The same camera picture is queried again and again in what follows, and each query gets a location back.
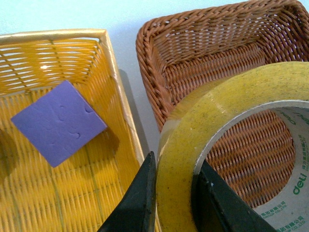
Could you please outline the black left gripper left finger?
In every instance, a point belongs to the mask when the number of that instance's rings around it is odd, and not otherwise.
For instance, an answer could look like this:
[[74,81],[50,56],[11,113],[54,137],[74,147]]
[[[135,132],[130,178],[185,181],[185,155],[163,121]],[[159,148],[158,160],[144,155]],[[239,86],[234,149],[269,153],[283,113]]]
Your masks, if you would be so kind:
[[148,153],[120,203],[99,232],[153,232],[155,230],[156,160]]

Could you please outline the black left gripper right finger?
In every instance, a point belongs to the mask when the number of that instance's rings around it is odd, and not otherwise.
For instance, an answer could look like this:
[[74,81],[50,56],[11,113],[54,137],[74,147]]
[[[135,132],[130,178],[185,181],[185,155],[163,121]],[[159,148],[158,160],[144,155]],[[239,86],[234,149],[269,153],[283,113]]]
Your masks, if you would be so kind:
[[204,161],[194,176],[191,206],[199,232],[274,232]]

